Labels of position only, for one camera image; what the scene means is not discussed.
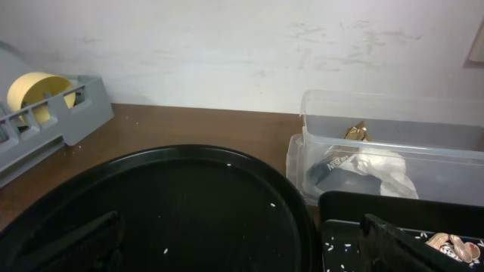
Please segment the grey plate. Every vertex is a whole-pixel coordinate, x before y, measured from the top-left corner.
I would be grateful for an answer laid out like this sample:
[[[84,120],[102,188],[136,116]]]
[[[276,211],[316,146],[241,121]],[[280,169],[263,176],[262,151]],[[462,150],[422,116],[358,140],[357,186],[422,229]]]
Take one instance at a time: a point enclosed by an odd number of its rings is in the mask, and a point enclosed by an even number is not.
[[[13,45],[1,41],[0,47],[0,76],[1,102],[7,104],[8,90],[11,85],[24,74],[32,70],[24,54]]]

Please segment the yellow bowl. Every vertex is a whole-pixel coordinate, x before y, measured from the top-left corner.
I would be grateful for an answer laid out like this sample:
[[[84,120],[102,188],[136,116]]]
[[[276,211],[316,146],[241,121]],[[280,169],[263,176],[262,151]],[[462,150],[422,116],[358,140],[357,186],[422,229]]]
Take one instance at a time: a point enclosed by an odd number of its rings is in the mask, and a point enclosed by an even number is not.
[[[48,73],[27,73],[16,79],[7,93],[7,103],[12,111],[46,99],[47,94],[58,95],[73,88],[71,81]]]

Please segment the rice and peanut shell scraps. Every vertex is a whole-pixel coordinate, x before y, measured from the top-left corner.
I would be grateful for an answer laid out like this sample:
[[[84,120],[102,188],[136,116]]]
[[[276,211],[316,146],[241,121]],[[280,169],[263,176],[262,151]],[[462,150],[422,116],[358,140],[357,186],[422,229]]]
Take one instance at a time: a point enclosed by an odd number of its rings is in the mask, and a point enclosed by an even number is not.
[[[471,251],[473,257],[466,263],[458,255],[455,244],[447,240],[439,251],[449,258],[469,267],[470,271],[483,271],[483,239],[460,236],[464,246]],[[363,265],[358,250],[358,235],[344,233],[330,234],[324,238],[322,261],[324,271],[357,272],[363,271]]]

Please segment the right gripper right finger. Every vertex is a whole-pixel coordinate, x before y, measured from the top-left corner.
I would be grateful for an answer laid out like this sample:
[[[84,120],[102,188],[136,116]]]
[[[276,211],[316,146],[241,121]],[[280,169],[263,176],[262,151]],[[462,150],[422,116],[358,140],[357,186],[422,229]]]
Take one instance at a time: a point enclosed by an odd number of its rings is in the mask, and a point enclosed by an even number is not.
[[[378,218],[366,214],[360,221],[358,250],[364,271],[453,272],[469,267],[449,258],[439,247],[451,240],[464,262],[473,259],[460,237],[438,233],[424,243]]]

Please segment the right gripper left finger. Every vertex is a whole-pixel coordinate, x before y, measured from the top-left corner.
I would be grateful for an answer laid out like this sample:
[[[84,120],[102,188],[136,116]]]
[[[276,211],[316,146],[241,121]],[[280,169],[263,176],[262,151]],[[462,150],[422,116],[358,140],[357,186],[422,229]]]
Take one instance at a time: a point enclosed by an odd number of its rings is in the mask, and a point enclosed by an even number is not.
[[[13,272],[116,272],[121,268],[125,218],[108,212],[7,266]]]

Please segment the white napkin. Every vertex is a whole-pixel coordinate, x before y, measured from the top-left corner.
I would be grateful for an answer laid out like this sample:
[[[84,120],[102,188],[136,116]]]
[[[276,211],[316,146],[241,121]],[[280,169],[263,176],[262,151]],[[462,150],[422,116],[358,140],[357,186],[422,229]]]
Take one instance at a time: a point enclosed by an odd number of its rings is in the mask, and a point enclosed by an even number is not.
[[[360,175],[379,178],[382,196],[419,199],[414,183],[406,175],[405,159],[396,152],[362,147],[349,161],[349,167]]]

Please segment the gold coffee sachet wrapper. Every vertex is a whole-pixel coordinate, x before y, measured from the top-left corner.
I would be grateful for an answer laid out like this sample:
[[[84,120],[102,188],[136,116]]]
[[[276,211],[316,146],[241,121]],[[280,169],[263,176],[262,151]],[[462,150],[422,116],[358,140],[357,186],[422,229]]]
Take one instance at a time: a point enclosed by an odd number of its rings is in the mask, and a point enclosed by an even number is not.
[[[351,190],[360,192],[365,187],[358,184],[359,174],[349,170],[351,160],[359,152],[359,147],[333,146],[324,157],[306,172],[306,181],[314,190]]]

